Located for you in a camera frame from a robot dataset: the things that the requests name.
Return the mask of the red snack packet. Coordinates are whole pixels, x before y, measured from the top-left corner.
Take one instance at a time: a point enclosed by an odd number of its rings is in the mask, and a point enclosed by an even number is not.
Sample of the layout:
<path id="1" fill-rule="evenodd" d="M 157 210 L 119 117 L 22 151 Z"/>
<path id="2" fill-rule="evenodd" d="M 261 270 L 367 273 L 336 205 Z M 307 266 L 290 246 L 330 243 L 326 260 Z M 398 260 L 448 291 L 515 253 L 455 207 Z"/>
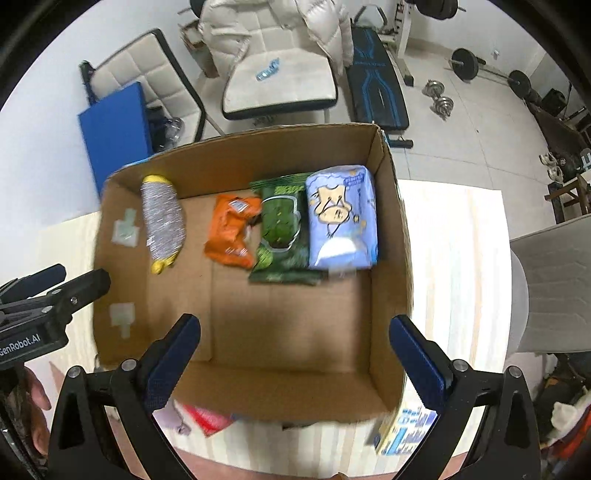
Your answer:
<path id="1" fill-rule="evenodd" d="M 231 417 L 224 416 L 200 407 L 182 404 L 183 412 L 190 417 L 190 419 L 197 424 L 205 437 L 224 431 L 226 428 L 235 423 Z"/>

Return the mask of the yellow blue tissue pack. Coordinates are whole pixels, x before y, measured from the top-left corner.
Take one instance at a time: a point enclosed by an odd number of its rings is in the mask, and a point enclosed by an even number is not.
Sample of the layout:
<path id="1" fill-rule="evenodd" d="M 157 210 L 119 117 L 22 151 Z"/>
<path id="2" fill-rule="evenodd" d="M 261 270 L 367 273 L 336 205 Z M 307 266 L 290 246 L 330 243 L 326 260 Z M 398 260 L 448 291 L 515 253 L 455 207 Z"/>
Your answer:
<path id="1" fill-rule="evenodd" d="M 377 455 L 409 456 L 438 418 L 438 414 L 423 405 L 402 407 L 382 420 L 374 436 Z"/>

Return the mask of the silver mesh yellow scrubber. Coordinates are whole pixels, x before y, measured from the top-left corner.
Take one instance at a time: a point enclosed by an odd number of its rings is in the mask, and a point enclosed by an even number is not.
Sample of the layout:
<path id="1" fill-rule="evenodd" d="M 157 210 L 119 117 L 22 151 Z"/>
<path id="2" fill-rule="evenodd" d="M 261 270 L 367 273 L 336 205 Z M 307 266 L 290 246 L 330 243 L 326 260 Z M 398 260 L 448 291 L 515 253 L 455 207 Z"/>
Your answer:
<path id="1" fill-rule="evenodd" d="M 141 185 L 146 245 L 151 256 L 150 271 L 158 275 L 171 267 L 185 241 L 184 213 L 169 179 L 147 175 Z"/>

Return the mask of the orange snack packet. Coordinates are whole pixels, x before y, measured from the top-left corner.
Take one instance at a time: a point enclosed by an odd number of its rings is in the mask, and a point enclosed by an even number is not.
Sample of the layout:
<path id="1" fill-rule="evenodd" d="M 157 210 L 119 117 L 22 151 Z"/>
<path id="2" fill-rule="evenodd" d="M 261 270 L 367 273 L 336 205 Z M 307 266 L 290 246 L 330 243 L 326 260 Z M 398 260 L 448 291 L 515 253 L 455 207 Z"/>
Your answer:
<path id="1" fill-rule="evenodd" d="M 215 198 L 204 254 L 222 265 L 252 269 L 256 257 L 246 246 L 246 231 L 262 213 L 259 197 L 219 194 Z"/>

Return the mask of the grey fabric chair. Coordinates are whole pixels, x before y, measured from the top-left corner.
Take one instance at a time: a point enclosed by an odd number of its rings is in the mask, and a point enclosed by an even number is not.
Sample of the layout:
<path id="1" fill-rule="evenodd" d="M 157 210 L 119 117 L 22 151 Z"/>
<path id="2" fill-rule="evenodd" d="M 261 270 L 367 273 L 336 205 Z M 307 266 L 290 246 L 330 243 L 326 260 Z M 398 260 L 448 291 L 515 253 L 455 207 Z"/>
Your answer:
<path id="1" fill-rule="evenodd" d="M 590 349 L 590 217 L 511 241 L 528 288 L 518 350 L 580 353 Z"/>

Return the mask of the blue folded mat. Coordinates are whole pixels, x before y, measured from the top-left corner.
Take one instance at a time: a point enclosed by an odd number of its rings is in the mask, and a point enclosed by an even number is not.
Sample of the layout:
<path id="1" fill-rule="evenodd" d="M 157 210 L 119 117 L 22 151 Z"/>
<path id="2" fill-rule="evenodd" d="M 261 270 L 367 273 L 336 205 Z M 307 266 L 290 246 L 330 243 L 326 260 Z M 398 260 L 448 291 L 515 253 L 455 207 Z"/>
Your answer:
<path id="1" fill-rule="evenodd" d="M 78 115 L 78 122 L 98 195 L 111 174 L 153 154 L 145 99 L 139 82 L 89 106 Z"/>

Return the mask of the green wet wipes pack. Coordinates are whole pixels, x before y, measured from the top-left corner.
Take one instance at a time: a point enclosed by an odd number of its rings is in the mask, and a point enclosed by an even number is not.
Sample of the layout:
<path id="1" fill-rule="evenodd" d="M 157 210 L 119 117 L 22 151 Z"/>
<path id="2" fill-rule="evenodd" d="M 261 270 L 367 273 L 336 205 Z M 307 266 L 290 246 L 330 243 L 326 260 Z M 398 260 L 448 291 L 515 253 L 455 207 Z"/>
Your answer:
<path id="1" fill-rule="evenodd" d="M 307 173 L 297 173 L 250 184 L 252 192 L 262 199 L 260 241 L 250 282 L 308 286 L 322 282 L 324 274 L 308 268 L 307 178 Z"/>

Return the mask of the striped cat table mat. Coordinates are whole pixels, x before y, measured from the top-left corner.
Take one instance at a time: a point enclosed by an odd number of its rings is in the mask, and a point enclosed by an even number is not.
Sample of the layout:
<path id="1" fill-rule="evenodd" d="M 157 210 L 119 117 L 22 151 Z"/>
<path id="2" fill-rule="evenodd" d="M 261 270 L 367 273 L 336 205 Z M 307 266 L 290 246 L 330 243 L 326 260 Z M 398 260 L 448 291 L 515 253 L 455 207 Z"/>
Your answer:
<path id="1" fill-rule="evenodd" d="M 403 180 L 415 277 L 414 321 L 453 358 L 485 371 L 503 368 L 509 341 L 511 260 L 500 191 Z M 402 407 L 421 405 L 412 387 Z M 197 426 L 172 444 L 192 460 L 266 474 L 353 477 L 392 473 L 410 456 L 377 455 L 377 424 L 321 422 L 283 429 L 238 421 L 205 437 Z"/>

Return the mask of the open cardboard box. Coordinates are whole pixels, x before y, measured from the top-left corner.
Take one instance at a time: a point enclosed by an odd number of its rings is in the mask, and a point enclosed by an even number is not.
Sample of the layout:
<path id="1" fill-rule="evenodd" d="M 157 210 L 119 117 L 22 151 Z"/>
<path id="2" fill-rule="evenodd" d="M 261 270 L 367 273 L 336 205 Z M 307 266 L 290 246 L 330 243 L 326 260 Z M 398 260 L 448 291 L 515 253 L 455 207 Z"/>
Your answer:
<path id="1" fill-rule="evenodd" d="M 338 165 L 363 165 L 376 186 L 379 260 L 369 271 L 317 286 L 253 284 L 240 268 L 204 255 L 215 198 L 252 181 Z M 116 244 L 114 227 L 141 207 L 144 177 L 176 189 L 186 239 L 175 263 L 150 270 L 147 245 Z M 102 365 L 141 356 L 177 319 L 201 325 L 176 400 L 242 418 L 356 422 L 398 408 L 405 375 L 389 341 L 393 317 L 412 310 L 404 204 L 390 148 L 377 126 L 317 124 L 232 134 L 120 169 L 105 182 L 94 264 L 111 279 L 94 305 Z"/>

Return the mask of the white padded chair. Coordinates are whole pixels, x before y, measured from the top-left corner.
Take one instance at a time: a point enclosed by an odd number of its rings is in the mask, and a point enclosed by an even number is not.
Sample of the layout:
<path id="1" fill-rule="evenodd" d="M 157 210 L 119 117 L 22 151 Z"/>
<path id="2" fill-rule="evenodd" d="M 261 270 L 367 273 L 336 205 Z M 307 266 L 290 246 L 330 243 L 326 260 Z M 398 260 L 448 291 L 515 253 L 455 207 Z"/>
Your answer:
<path id="1" fill-rule="evenodd" d="M 262 82 L 252 78 L 249 68 L 235 70 L 230 79 L 221 77 L 221 113 L 228 120 L 245 120 L 327 110 L 338 101 L 335 77 L 327 58 L 311 54 L 284 64 L 279 73 Z"/>
<path id="2" fill-rule="evenodd" d="M 79 71 L 88 102 L 139 84 L 155 152 L 198 142 L 204 135 L 204 102 L 181 69 L 159 29 L 131 41 L 100 65 L 84 60 Z"/>

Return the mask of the small blue packet on chair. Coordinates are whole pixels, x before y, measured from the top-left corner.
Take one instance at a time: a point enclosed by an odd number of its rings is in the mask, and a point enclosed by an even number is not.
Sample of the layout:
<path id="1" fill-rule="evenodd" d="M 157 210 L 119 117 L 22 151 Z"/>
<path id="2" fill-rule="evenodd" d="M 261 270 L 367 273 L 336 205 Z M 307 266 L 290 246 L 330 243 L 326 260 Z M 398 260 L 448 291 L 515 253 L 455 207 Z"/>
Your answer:
<path id="1" fill-rule="evenodd" d="M 256 73 L 256 80 L 262 82 L 266 79 L 269 79 L 273 75 L 276 75 L 279 70 L 280 58 L 274 58 L 273 60 L 270 60 L 270 63 L 266 66 L 266 68 Z"/>

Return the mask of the black blue weight bench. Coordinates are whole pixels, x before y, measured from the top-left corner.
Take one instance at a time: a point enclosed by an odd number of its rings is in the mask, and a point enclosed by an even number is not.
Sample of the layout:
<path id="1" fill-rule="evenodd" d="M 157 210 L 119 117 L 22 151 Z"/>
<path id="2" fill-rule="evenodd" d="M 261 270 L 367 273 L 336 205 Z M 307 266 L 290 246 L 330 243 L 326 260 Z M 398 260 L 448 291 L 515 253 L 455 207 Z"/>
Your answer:
<path id="1" fill-rule="evenodd" d="M 376 8 L 383 26 L 388 26 L 387 16 L 379 5 L 363 5 L 353 17 L 353 64 L 346 68 L 352 119 L 379 126 L 392 148 L 412 149 L 414 142 L 403 136 L 410 127 L 410 119 L 393 62 L 376 29 L 360 25 L 368 7 Z"/>

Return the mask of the chrome dumbbell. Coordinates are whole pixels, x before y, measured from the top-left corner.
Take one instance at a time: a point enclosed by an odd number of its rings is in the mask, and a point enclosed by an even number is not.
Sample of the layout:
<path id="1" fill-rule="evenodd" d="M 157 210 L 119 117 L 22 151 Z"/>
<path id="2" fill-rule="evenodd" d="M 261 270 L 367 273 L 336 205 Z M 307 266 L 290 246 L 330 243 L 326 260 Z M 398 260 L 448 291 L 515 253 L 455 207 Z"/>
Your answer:
<path id="1" fill-rule="evenodd" d="M 422 92 L 430 98 L 438 99 L 444 95 L 445 85 L 438 80 L 428 80 Z"/>

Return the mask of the black barbell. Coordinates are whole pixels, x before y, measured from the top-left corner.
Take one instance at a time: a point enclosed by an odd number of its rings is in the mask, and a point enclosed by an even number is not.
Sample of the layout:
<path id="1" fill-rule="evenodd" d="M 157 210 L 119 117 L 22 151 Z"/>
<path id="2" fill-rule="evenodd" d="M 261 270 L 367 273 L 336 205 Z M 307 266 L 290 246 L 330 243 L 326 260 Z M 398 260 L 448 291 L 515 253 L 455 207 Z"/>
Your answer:
<path id="1" fill-rule="evenodd" d="M 536 101 L 539 97 L 538 92 L 532 86 L 529 76 L 523 71 L 513 70 L 509 74 L 503 73 L 498 69 L 489 67 L 485 60 L 477 57 L 466 48 L 454 50 L 448 62 L 455 75 L 464 82 L 471 82 L 484 72 L 504 80 L 519 99 Z"/>

